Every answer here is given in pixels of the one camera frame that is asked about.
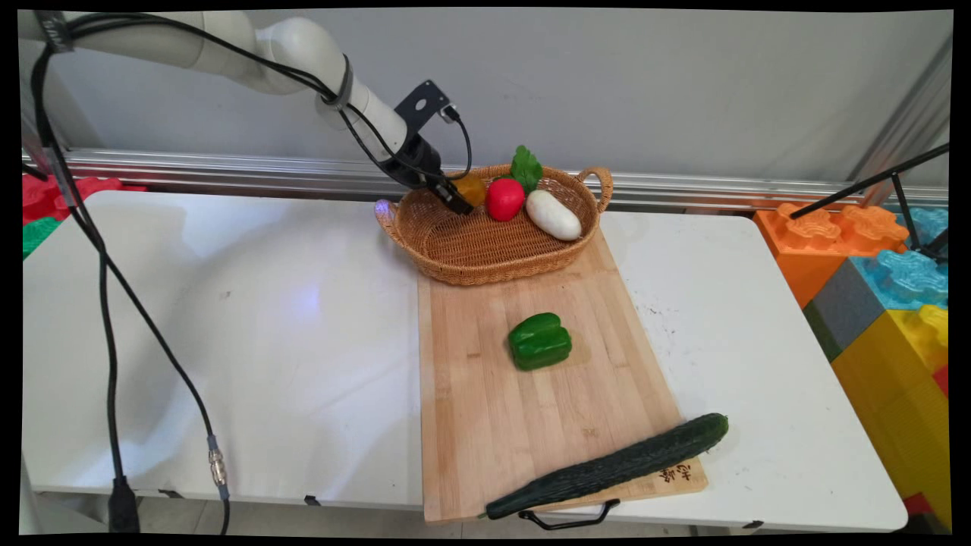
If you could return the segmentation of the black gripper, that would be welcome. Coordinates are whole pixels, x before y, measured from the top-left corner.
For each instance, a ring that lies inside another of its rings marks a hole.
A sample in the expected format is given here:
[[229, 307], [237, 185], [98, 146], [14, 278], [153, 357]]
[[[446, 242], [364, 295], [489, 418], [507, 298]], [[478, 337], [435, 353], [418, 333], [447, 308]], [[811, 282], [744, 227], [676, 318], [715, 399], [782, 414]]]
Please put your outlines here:
[[395, 182], [411, 190], [430, 189], [454, 214], [470, 215], [474, 211], [458, 188], [444, 180], [440, 155], [423, 136], [408, 131], [393, 156], [384, 145], [379, 145], [379, 152], [384, 158], [378, 163], [379, 170]]

